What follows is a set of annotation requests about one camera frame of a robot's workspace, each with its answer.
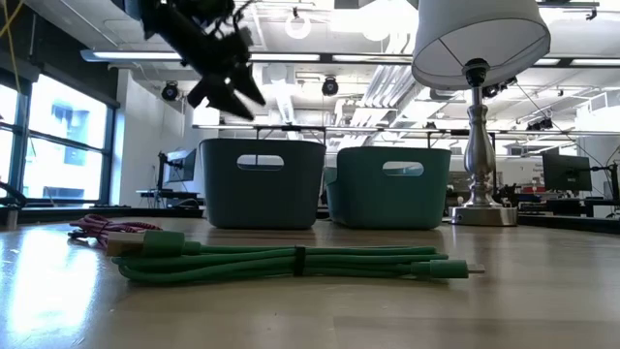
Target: cable tie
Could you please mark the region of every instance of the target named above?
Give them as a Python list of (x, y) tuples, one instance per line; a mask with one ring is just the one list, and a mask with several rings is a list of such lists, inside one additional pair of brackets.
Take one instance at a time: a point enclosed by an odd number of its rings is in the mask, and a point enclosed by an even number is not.
[(306, 267), (306, 247), (295, 246), (294, 247), (294, 265), (293, 276), (303, 276), (303, 270)]

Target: ceiling light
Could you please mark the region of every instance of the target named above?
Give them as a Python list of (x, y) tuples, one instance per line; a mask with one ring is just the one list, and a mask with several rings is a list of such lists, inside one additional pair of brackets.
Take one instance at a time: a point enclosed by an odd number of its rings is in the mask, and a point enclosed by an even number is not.
[(620, 67), (620, 58), (618, 59), (574, 59), (571, 62), (572, 66), (585, 65), (585, 66), (611, 66)]
[(210, 130), (254, 130), (252, 125), (193, 125), (193, 128)]
[[(245, 1), (234, 1), (235, 4), (242, 6)], [(297, 7), (298, 10), (316, 10), (316, 5), (312, 2), (300, 2), (299, 0), (263, 0), (256, 4), (259, 8), (277, 8), (289, 10), (291, 6)]]
[(334, 62), (411, 64), (410, 54), (334, 54)]
[(377, 132), (377, 127), (325, 127), (326, 131), (341, 132)]
[(80, 52), (87, 62), (136, 62), (136, 61), (180, 61), (176, 52), (158, 51), (93, 51), (84, 49)]
[(252, 53), (253, 62), (318, 62), (319, 54), (305, 53)]
[(432, 133), (433, 131), (437, 132), (436, 130), (427, 130), (427, 129), (415, 129), (415, 128), (387, 128), (384, 130), (385, 132), (406, 132), (406, 133)]
[(295, 19), (295, 16), (293, 14), (290, 14), (289, 17), (287, 18), (287, 21), (284, 23), (284, 31), (286, 31), (287, 34), (293, 39), (298, 39), (298, 40), (305, 39), (310, 34), (310, 31), (312, 30), (312, 24), (310, 23), (310, 18), (308, 18), (304, 14), (301, 14), (301, 16), (297, 16), (297, 18), (300, 18), (301, 20), (303, 20), (303, 24), (301, 25), (301, 28), (293, 29), (293, 20)]
[(554, 65), (557, 65), (558, 63), (560, 63), (560, 60), (556, 58), (541, 58), (534, 65), (535, 66), (554, 66)]
[(294, 77), (296, 79), (322, 79), (325, 75), (314, 72), (295, 72)]
[(418, 10), (406, 0), (377, 0), (360, 9), (331, 13), (329, 30), (361, 33), (370, 41), (381, 41), (390, 34), (416, 34)]

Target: pink cable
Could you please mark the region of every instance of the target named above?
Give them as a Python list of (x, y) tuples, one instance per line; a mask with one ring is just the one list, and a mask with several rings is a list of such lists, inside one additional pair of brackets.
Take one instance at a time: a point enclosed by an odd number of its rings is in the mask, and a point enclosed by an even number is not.
[(69, 225), (79, 228), (69, 233), (69, 237), (96, 238), (104, 248), (108, 247), (108, 234), (111, 232), (140, 233), (146, 230), (162, 230), (158, 226), (142, 222), (112, 222), (99, 214), (87, 214)]

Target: silver lamp base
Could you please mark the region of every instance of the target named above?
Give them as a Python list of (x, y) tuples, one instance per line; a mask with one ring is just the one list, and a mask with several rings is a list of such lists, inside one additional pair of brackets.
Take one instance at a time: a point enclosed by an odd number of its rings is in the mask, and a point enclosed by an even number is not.
[(450, 207), (450, 223), (482, 227), (512, 227), (516, 225), (515, 207)]

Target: green cable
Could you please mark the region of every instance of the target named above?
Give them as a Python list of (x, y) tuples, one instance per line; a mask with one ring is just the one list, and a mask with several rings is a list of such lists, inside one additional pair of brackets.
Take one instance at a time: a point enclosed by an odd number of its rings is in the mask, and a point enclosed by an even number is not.
[[(108, 246), (115, 244), (123, 241), (108, 241)], [(304, 276), (467, 278), (476, 272), (465, 261), (448, 260), (435, 247), (202, 246), (185, 241), (182, 233), (148, 231), (141, 248), (129, 250), (112, 262), (123, 276), (151, 284), (293, 275), (301, 262)], [(299, 252), (303, 252), (303, 261), (297, 260)]]

